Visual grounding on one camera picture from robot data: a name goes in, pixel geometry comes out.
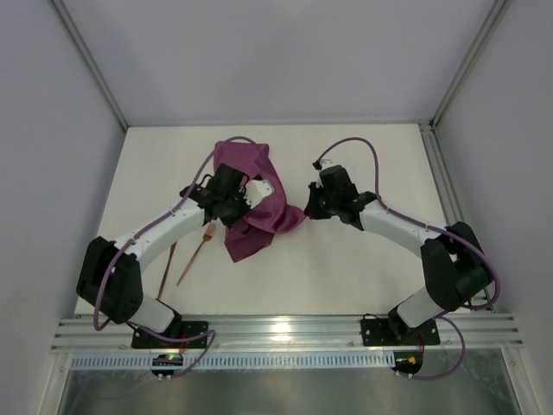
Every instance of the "towel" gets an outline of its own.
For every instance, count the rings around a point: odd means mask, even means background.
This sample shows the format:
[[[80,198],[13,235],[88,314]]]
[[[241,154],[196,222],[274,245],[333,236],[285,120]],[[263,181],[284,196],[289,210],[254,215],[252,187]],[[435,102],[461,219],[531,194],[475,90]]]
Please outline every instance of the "towel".
[[[246,259],[269,246],[276,234],[290,232],[305,219],[302,209],[290,206],[286,201],[283,184],[269,160],[269,145],[258,144],[264,156],[249,143],[215,144],[213,166],[221,163],[246,173],[250,179],[261,171],[275,192],[257,205],[232,229],[226,229],[225,246],[233,262]]]

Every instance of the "wooden stick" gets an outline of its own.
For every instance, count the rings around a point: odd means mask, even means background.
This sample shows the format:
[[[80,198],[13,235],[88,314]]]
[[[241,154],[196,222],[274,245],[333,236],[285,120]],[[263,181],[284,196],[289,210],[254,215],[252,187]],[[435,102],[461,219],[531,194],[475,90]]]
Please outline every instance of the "wooden stick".
[[[177,286],[186,277],[188,271],[190,270],[190,267],[192,266],[192,263],[196,260],[198,253],[200,253],[200,249],[204,246],[206,242],[209,242],[214,235],[215,235],[215,222],[211,222],[209,225],[207,225],[207,229],[204,232],[203,240],[200,242],[200,246],[198,246],[198,248],[192,255],[192,258],[188,261],[188,264],[184,269],[184,271],[182,272],[181,277],[179,278],[179,281],[176,283]]]

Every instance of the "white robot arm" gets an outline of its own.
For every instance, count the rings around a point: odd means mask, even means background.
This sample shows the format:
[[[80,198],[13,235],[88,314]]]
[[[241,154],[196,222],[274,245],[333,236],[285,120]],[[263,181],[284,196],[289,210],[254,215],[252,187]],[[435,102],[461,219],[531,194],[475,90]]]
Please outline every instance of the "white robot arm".
[[[166,333],[172,323],[178,326],[180,319],[175,320],[178,313],[143,293],[142,273],[158,255],[187,233],[214,219],[231,227],[273,193],[268,181],[251,180],[243,185],[244,180],[244,173],[221,164],[204,188],[195,185],[178,209],[175,207],[181,199],[169,207],[167,211],[172,214],[167,219],[143,232],[140,238],[135,235],[144,227],[114,241],[102,237],[94,239],[88,246],[79,276],[79,296],[94,305],[100,294],[100,310],[115,323],[131,322],[156,333]],[[129,241],[132,244],[111,270],[111,280],[104,292],[100,292],[108,264]]]
[[[315,164],[319,180],[309,185],[306,215],[314,220],[338,216],[361,231],[381,235],[423,261],[425,286],[389,313],[390,331],[399,342],[416,339],[420,328],[435,317],[457,310],[492,282],[485,266],[461,244],[429,227],[455,233],[480,249],[472,229],[463,222],[451,227],[422,220],[419,227],[389,212],[371,192],[359,193],[346,170],[330,160]]]

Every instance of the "white wall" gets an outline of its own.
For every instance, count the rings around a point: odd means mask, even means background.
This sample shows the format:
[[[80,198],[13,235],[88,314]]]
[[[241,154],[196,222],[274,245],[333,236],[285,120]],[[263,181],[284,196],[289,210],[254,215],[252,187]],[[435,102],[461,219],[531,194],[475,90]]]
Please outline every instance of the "white wall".
[[[553,3],[515,0],[440,125],[455,184],[553,384]]]
[[[65,0],[130,125],[429,119],[492,0]]]
[[[31,413],[123,132],[46,0],[0,2],[0,405]]]

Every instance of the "white enclosure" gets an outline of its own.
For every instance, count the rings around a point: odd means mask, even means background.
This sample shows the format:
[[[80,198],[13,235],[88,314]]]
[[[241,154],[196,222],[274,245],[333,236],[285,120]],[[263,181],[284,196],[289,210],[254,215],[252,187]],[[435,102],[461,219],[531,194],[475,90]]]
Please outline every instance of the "white enclosure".
[[[543,393],[553,382],[550,2],[22,0],[0,6],[0,34],[3,413],[36,413],[55,400],[52,380],[64,367],[48,351],[75,304],[90,312],[74,287],[91,238],[117,236],[167,206],[213,142],[236,134],[271,145],[297,206],[306,201],[317,153],[361,135],[377,145],[393,205],[470,223],[504,281],[497,310],[513,313],[530,352],[524,364],[503,356],[522,412],[539,413],[521,398],[536,395],[541,413],[551,413]],[[190,160],[175,167],[185,148]],[[148,153],[172,163],[133,165],[147,163]],[[334,154],[359,189],[372,190],[368,151],[347,144]],[[131,214],[122,219],[127,202]],[[330,257],[326,237],[337,232],[348,241],[324,269],[300,260]],[[180,244],[171,284],[199,238]],[[322,242],[311,252],[314,240]],[[211,244],[204,254],[221,263],[200,257],[195,265],[216,277],[191,273],[168,294],[178,310],[255,314],[262,303],[266,313],[379,313],[423,282],[409,252],[335,221],[276,239],[228,276],[219,272],[227,258],[221,240]],[[278,257],[288,262],[279,265]],[[257,303],[236,304],[262,260],[272,265],[267,288],[294,293],[285,302],[264,293]],[[377,262],[371,284],[356,290],[356,270]],[[163,266],[164,259],[151,266],[146,291],[159,285]],[[331,278],[340,271],[347,284]],[[313,284],[315,275],[325,284]],[[230,296],[206,304],[192,294],[206,283]],[[334,295],[348,301],[330,310],[324,302]]]
[[[491,0],[65,0],[129,125],[432,118]]]

